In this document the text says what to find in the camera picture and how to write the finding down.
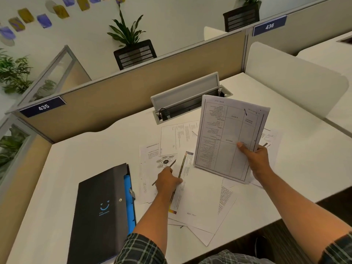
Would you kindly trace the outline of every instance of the number 435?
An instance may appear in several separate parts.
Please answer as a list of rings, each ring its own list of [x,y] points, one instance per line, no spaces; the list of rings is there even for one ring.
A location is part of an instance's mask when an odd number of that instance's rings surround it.
[[[271,28],[273,28],[273,27],[274,27],[274,23],[267,25],[265,29],[268,30],[268,29],[271,29]]]
[[[49,105],[45,104],[43,106],[39,106],[38,108],[39,108],[39,110],[45,110],[45,109],[49,108]]]

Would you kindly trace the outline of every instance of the hand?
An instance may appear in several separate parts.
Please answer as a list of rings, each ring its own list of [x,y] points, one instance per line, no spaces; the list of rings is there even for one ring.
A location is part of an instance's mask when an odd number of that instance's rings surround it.
[[[182,179],[174,177],[172,171],[172,168],[166,167],[158,174],[158,179],[155,183],[158,193],[165,193],[171,197],[172,192],[182,183]]]
[[[264,146],[258,145],[256,152],[250,151],[241,142],[237,143],[238,149],[244,153],[248,159],[249,166],[253,171],[253,175],[256,179],[260,176],[265,176],[268,173],[272,173],[272,169],[269,165],[269,157],[267,155],[267,149]]]

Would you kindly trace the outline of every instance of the floor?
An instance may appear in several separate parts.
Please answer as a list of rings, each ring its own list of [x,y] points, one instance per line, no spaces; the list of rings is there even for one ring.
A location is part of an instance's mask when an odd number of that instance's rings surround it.
[[[330,196],[318,204],[352,225],[352,187]],[[265,236],[273,247],[276,264],[311,264],[306,254],[297,245],[292,235],[286,228],[282,220],[273,222],[257,231],[240,237],[228,244],[218,247],[200,257],[194,258],[187,264],[197,264],[204,258],[229,249],[233,253],[242,253],[250,256],[254,255],[253,237],[257,235]]]

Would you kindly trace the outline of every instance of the plaid shirt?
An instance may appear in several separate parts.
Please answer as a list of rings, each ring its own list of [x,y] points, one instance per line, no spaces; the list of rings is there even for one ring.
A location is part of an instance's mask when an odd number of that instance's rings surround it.
[[[234,254],[228,250],[210,256],[200,264],[269,264],[267,259],[258,259],[243,254]],[[329,245],[323,252],[319,264],[352,263],[352,233],[341,237]],[[147,237],[131,233],[125,245],[115,259],[114,264],[166,264],[160,248]]]

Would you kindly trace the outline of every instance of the diagram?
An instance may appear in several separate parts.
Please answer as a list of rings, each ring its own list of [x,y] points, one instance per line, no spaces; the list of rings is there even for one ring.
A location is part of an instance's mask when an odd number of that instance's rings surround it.
[[[170,163],[172,163],[172,160],[175,155],[169,155],[167,157],[162,157],[161,159],[158,159],[156,163],[158,163],[158,168],[166,168]]]

